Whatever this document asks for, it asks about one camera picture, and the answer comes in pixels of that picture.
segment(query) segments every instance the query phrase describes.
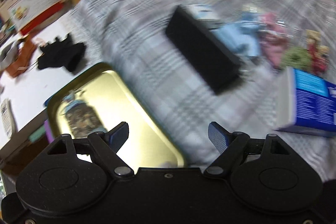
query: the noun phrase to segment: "plaid blanket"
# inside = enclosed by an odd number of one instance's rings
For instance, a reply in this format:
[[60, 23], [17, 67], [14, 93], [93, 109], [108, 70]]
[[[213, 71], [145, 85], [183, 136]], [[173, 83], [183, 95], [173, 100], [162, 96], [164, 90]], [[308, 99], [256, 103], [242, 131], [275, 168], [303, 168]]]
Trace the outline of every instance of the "plaid blanket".
[[[206, 167], [218, 152], [207, 127], [216, 121], [228, 131], [253, 138], [272, 133], [278, 72], [263, 60], [253, 74], [219, 96], [164, 34], [178, 4], [210, 4], [226, 22], [242, 6], [277, 13], [291, 27], [293, 43], [305, 45], [305, 30], [322, 33], [331, 49], [327, 79], [336, 83], [336, 3], [333, 0], [81, 0], [71, 12], [92, 47], [123, 78], [150, 115], [182, 150], [191, 166]], [[275, 132], [325, 181], [336, 177], [336, 139]]]

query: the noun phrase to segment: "pink cloth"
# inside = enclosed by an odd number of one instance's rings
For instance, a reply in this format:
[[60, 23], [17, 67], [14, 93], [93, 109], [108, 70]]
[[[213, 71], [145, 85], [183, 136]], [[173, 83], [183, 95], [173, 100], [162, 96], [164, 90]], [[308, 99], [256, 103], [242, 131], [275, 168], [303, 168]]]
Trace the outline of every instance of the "pink cloth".
[[274, 33], [263, 33], [260, 40], [261, 49], [276, 69], [280, 68], [281, 58], [288, 46], [287, 28], [276, 23], [274, 13], [267, 13], [261, 16], [263, 24], [267, 25], [267, 30]]

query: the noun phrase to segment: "white tabletop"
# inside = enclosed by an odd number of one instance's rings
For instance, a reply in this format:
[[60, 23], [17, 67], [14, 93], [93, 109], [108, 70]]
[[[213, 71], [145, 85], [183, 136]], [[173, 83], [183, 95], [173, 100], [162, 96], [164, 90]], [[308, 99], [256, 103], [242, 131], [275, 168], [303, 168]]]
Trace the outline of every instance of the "white tabletop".
[[[37, 43], [37, 38], [41, 38], [44, 41], [53, 41], [56, 36], [63, 39], [66, 35], [67, 31], [56, 21], [36, 35], [33, 41]], [[18, 37], [18, 35], [11, 37], [5, 45]], [[35, 63], [40, 55], [41, 51], [38, 48], [34, 52], [30, 64]], [[5, 98], [10, 99], [17, 134], [20, 135], [22, 129], [43, 112], [43, 103], [50, 96], [75, 77], [76, 75], [68, 72], [64, 67], [38, 70], [37, 66], [35, 66], [14, 79], [4, 72], [0, 78], [0, 84], [4, 86], [4, 92], [0, 95], [0, 98], [1, 101]], [[2, 149], [9, 139], [4, 132], [2, 122], [0, 123], [0, 149]], [[36, 128], [31, 127], [28, 130], [36, 130]]]

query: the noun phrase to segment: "remote control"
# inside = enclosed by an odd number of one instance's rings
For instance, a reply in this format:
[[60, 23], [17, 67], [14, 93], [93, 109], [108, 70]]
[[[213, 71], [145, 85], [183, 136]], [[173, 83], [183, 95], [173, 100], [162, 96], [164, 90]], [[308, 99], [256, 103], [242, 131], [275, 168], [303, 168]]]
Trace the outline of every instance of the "remote control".
[[3, 102], [1, 103], [1, 118], [7, 137], [10, 138], [12, 134], [15, 132], [15, 124], [11, 112], [9, 99], [4, 99]]

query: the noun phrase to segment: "green fuzzy ball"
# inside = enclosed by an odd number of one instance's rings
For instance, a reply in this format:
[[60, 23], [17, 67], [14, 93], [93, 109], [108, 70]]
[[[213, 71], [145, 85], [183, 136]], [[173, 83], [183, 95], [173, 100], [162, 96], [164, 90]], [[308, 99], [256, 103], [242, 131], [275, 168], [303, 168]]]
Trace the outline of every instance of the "green fuzzy ball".
[[310, 72], [311, 62], [311, 55], [305, 48], [292, 47], [282, 56], [280, 68], [293, 67]]

